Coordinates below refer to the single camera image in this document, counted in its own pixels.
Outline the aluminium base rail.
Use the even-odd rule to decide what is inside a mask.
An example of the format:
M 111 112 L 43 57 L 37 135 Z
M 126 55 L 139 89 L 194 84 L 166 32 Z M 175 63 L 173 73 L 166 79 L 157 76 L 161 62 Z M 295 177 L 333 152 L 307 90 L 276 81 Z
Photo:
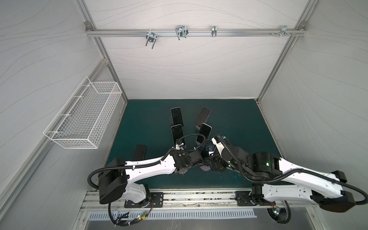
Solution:
M 251 192 L 251 188 L 220 188 L 220 189 L 151 189 L 151 193 L 163 193 L 163 207 L 158 209 L 240 209 L 237 206 L 236 191 Z M 306 202 L 288 201 L 291 208 L 317 207 Z M 125 210 L 125 200 L 119 199 L 112 203 L 112 210 Z M 87 192 L 80 211 L 107 211 L 108 205 L 99 203 L 98 192 Z

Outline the aluminium cross rail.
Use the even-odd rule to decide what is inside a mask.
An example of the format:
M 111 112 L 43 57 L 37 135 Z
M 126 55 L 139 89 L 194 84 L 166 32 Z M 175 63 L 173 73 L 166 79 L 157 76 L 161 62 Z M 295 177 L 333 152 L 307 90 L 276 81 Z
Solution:
M 187 37 L 260 37 L 260 36 L 304 36 L 307 30 L 277 28 L 277 29 L 188 29 Z M 146 37 L 153 33 L 157 37 L 176 37 L 175 29 L 95 29 L 87 31 L 88 37 Z

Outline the white middle-right phone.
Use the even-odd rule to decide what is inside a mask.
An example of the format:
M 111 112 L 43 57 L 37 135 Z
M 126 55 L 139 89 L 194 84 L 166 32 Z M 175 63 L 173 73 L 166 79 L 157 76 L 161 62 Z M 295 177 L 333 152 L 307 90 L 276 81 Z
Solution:
M 204 142 L 206 139 L 208 139 L 208 137 L 210 136 L 210 133 L 212 131 L 212 127 L 206 123 L 202 123 L 200 125 L 200 129 L 199 129 L 199 135 L 196 138 L 196 143 L 197 144 L 201 144 L 202 142 Z

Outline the teal edged phone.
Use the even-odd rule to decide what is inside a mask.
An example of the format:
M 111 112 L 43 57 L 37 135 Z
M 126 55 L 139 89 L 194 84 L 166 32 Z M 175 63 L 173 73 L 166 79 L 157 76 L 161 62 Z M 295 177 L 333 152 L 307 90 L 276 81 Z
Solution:
M 146 144 L 137 144 L 134 149 L 132 161 L 142 161 L 145 158 L 147 145 Z

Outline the purple front-right phone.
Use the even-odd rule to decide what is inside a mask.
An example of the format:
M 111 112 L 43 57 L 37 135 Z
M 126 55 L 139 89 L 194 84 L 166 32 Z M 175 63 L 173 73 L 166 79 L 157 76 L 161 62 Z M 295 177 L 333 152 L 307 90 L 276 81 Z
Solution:
M 202 150 L 201 150 L 201 156 L 203 159 L 209 158 L 213 156 L 215 151 L 217 150 L 217 147 L 215 144 L 213 144 L 212 140 L 205 140 Z

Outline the black back-left phone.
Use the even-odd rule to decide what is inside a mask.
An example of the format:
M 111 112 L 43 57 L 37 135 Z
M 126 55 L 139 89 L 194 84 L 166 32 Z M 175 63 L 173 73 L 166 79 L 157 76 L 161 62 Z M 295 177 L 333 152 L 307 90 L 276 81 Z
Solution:
M 176 126 L 176 125 L 184 126 L 181 107 L 171 108 L 170 112 L 171 112 L 171 126 Z

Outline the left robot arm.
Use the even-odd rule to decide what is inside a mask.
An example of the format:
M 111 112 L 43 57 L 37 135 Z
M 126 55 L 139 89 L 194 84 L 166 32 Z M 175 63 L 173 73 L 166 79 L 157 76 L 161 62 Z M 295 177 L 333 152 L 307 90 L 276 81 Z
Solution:
M 205 144 L 206 137 L 199 134 L 202 141 L 192 150 L 184 150 L 183 140 L 179 138 L 175 147 L 171 147 L 164 156 L 142 160 L 125 161 L 122 157 L 115 158 L 109 165 L 92 171 L 87 177 L 90 187 L 98 190 L 100 204 L 108 205 L 110 221 L 119 227 L 137 224 L 147 218 L 150 211 L 140 214 L 133 220 L 127 220 L 128 214 L 114 218 L 111 211 L 112 202 L 120 198 L 129 200 L 139 207 L 154 208 L 154 198 L 147 185 L 137 182 L 158 175 L 185 174 L 189 169 L 202 164 L 203 158 L 199 148 Z

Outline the white edged middle-left phone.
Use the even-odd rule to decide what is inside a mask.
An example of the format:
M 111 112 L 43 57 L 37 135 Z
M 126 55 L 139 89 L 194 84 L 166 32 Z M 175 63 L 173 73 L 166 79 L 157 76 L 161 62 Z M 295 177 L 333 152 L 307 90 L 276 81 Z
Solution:
M 180 142 L 177 142 L 180 138 L 182 138 L 184 136 L 182 124 L 171 126 L 171 133 L 172 133 L 174 146 L 176 146 L 176 144 L 184 144 L 185 145 L 185 140 L 184 139 L 181 139 Z

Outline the purple back-right phone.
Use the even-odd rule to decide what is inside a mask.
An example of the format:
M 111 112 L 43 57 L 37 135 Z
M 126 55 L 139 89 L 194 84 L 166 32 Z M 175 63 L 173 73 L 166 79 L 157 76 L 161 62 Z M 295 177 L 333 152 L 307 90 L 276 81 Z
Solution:
M 200 130 L 200 126 L 202 123 L 206 123 L 206 121 L 208 120 L 209 116 L 211 114 L 211 109 L 209 109 L 206 106 L 203 106 L 195 120 L 195 126 L 198 130 Z

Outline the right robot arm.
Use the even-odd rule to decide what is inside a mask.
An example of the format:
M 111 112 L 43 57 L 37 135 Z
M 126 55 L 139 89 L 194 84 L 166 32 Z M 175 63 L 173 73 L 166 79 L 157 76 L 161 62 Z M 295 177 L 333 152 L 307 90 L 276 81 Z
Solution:
M 342 171 L 323 173 L 267 152 L 250 154 L 222 135 L 205 140 L 201 155 L 212 171 L 231 170 L 252 184 L 250 192 L 235 193 L 238 206 L 266 206 L 271 219 L 279 224 L 291 219 L 290 201 L 318 205 L 335 213 L 368 202 L 368 194 L 347 184 Z

